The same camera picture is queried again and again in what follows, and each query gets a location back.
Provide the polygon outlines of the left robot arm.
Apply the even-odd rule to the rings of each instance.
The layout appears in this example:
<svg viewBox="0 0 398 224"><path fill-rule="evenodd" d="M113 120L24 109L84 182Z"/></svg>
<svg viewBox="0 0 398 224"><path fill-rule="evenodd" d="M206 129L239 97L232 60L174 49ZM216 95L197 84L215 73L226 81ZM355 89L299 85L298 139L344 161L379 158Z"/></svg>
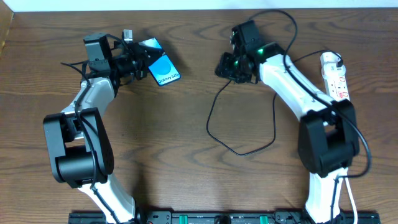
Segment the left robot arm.
<svg viewBox="0 0 398 224"><path fill-rule="evenodd" d="M165 55L155 38L134 42L131 30L121 38L94 33L84 37L87 60L68 67L81 75L80 91L61 112L43 120L54 179L78 189L101 209L106 223L147 223L145 211L113 173L114 155L102 117L122 80L141 80Z"/></svg>

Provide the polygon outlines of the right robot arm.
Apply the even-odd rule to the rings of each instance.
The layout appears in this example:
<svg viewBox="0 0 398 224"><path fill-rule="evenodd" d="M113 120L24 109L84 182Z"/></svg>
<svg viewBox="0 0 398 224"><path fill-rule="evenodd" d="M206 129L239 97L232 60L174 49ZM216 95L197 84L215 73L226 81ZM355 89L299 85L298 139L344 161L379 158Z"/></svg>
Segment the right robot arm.
<svg viewBox="0 0 398 224"><path fill-rule="evenodd" d="M298 154L310 173L305 211L312 223L331 223L340 214L340 178L358 155L352 126L354 106L319 90L292 63L278 43L267 43L253 20L231 29L233 52L225 52L215 73L236 83L263 82L299 121Z"/></svg>

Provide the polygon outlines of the blue Galaxy smartphone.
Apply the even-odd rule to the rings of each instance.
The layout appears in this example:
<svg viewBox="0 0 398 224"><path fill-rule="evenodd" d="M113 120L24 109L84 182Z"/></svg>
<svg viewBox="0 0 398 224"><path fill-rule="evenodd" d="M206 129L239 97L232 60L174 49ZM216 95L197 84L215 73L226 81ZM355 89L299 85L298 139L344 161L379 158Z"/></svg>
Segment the blue Galaxy smartphone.
<svg viewBox="0 0 398 224"><path fill-rule="evenodd" d="M162 47L156 38L143 40L139 44L157 48ZM148 69L158 86L168 85L182 77L166 53L156 61L149 61Z"/></svg>

